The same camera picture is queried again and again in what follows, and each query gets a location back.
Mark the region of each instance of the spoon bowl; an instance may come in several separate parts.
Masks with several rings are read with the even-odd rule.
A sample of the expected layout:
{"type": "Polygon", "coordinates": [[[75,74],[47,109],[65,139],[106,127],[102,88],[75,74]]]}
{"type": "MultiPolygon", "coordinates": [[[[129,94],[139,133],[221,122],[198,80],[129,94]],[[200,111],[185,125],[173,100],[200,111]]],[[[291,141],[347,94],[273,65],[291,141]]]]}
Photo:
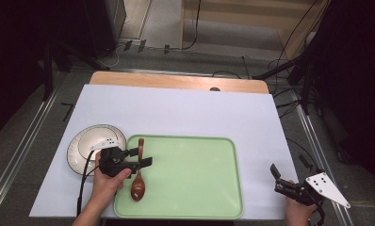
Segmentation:
{"type": "Polygon", "coordinates": [[[138,175],[132,183],[131,197],[134,201],[140,201],[144,196],[144,191],[146,186],[144,184],[143,178],[141,177],[140,170],[138,170],[138,175]]]}

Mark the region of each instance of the robotic arm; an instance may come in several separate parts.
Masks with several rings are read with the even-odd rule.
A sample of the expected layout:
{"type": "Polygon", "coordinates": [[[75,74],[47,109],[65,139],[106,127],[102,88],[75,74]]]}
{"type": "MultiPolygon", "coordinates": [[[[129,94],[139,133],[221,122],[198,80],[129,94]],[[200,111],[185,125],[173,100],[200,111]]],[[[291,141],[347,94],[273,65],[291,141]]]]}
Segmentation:
{"type": "MultiPolygon", "coordinates": [[[[307,168],[312,168],[312,165],[309,165],[302,155],[300,156],[300,160],[307,168]]],[[[315,175],[307,177],[301,184],[293,184],[281,179],[281,174],[274,164],[270,166],[270,172],[275,178],[276,192],[307,206],[312,204],[317,206],[321,216],[317,226],[323,225],[325,219],[325,213],[322,209],[325,198],[347,208],[351,207],[323,169],[317,169],[315,175]]]]}

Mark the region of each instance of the white bracket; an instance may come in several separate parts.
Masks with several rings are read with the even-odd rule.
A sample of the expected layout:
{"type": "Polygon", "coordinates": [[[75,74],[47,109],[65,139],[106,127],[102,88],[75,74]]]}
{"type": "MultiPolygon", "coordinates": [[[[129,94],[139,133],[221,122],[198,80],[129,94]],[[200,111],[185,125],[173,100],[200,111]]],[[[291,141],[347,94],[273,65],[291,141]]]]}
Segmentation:
{"type": "Polygon", "coordinates": [[[112,148],[112,147],[117,147],[120,145],[120,142],[117,140],[116,137],[108,137],[105,140],[101,141],[100,143],[93,145],[90,147],[91,151],[95,150],[101,150],[101,149],[106,149],[106,148],[112,148]]]}
{"type": "Polygon", "coordinates": [[[319,195],[335,201],[347,208],[351,207],[349,202],[347,202],[347,200],[344,198],[344,196],[337,189],[337,187],[325,172],[307,177],[306,182],[308,183],[308,185],[314,188],[319,195]]]}

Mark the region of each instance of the human hand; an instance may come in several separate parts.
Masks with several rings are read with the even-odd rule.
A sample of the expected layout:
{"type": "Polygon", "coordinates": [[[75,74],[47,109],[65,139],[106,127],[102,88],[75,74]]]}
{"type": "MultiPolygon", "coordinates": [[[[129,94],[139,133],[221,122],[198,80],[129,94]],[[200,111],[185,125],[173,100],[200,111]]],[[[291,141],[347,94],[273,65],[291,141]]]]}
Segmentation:
{"type": "Polygon", "coordinates": [[[286,226],[306,226],[312,213],[317,210],[317,206],[304,205],[288,197],[285,197],[285,225],[286,226]]]}
{"type": "MultiPolygon", "coordinates": [[[[96,154],[95,166],[99,166],[100,152],[96,154]]],[[[73,226],[94,226],[102,212],[110,205],[117,190],[122,189],[123,180],[131,174],[130,169],[124,169],[115,177],[103,174],[99,168],[94,170],[93,190],[90,199],[81,214],[73,222],[73,226]]]]}
{"type": "MultiPolygon", "coordinates": [[[[95,166],[99,166],[100,152],[96,154],[95,166]]],[[[100,211],[105,210],[114,198],[117,190],[123,188],[123,180],[131,174],[130,169],[124,169],[115,177],[109,177],[96,168],[93,178],[93,190],[88,204],[93,203],[100,211]]]]}

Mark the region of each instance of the green tray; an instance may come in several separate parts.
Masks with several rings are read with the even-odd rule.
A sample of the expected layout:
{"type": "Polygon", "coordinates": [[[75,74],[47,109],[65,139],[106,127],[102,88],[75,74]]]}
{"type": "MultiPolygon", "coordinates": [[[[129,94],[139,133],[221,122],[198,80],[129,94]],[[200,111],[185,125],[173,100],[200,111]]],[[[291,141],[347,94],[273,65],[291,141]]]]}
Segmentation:
{"type": "Polygon", "coordinates": [[[153,165],[141,170],[146,192],[132,200],[131,184],[124,181],[114,202],[122,218],[235,219],[243,212],[240,182],[232,140],[220,137],[135,135],[127,148],[144,138],[143,158],[153,165]]]}

